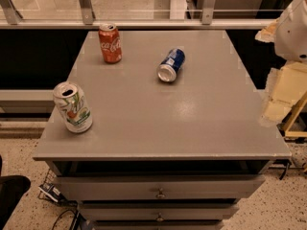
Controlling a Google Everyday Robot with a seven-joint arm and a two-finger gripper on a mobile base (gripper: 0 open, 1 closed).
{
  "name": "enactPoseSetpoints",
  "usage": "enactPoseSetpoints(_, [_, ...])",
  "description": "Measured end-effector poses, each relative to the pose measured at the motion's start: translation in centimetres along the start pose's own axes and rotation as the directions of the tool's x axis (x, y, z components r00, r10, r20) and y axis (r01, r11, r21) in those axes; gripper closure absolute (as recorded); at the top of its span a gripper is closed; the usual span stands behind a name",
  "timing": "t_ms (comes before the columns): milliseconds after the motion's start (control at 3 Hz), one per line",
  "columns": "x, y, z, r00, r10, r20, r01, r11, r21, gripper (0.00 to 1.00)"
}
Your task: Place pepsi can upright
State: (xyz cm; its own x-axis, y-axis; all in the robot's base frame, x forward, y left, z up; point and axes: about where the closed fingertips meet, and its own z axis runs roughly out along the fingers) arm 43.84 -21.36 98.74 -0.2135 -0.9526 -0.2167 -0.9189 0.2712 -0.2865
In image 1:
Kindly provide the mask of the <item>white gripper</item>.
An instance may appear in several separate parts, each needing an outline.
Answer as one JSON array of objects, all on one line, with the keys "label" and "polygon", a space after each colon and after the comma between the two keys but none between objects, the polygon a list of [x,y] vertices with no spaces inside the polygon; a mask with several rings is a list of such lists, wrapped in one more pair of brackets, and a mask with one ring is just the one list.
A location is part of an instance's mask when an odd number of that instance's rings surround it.
[{"label": "white gripper", "polygon": [[280,17],[258,31],[255,39],[274,42],[275,53],[287,62],[268,74],[259,123],[278,125],[307,92],[307,0],[293,0]]}]

